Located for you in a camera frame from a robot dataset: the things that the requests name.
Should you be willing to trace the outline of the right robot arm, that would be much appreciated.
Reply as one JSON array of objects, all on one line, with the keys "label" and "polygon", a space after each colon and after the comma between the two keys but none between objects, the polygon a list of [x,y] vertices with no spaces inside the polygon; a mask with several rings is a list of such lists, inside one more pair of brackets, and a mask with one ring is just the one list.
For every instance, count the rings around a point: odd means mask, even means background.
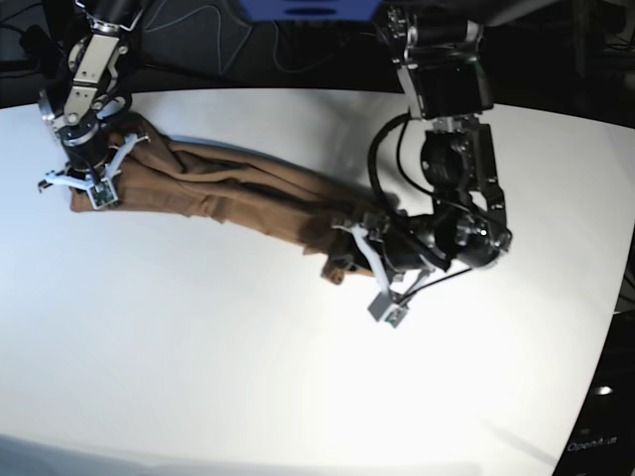
[{"label": "right robot arm", "polygon": [[75,1],[80,17],[70,24],[58,78],[40,92],[44,123],[59,140],[69,167],[94,173],[108,156],[99,116],[113,101],[128,68],[146,1]]}]

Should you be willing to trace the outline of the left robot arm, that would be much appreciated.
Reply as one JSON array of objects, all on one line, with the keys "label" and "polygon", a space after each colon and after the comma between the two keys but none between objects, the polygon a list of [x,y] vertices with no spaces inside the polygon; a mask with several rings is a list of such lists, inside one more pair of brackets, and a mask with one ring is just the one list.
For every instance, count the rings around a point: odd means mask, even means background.
[{"label": "left robot arm", "polygon": [[[361,217],[365,232],[352,238],[345,224],[322,274],[340,283],[347,273],[388,276],[411,270],[447,270],[459,261],[471,269],[493,264],[511,245],[506,199],[498,179],[492,131],[480,115],[494,101],[480,61],[487,20],[471,1],[384,1],[373,16],[408,100],[390,119],[367,155],[375,210]],[[382,187],[378,152],[394,130],[428,122],[419,153],[424,184],[408,185],[429,197],[431,212],[398,210]]]}]

